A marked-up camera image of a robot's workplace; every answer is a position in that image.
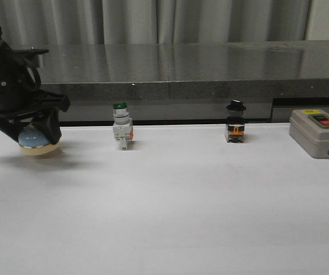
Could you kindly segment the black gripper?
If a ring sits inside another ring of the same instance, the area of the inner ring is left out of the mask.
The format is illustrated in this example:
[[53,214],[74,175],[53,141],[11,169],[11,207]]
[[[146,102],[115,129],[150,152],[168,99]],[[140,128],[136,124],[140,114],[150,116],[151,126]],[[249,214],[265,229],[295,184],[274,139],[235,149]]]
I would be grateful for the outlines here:
[[57,144],[62,136],[58,115],[69,109],[70,100],[42,89],[38,68],[20,63],[13,50],[0,41],[0,131],[18,142],[29,121],[51,144]]

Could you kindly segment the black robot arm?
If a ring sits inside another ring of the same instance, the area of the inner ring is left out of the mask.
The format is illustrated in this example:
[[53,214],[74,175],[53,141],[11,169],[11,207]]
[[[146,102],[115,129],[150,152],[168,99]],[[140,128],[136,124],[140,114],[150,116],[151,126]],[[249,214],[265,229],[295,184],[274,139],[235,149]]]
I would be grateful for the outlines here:
[[18,141],[22,121],[39,131],[48,144],[61,138],[59,111],[66,112],[66,95],[41,89],[41,78],[34,61],[47,49],[13,50],[3,39],[0,27],[0,131]]

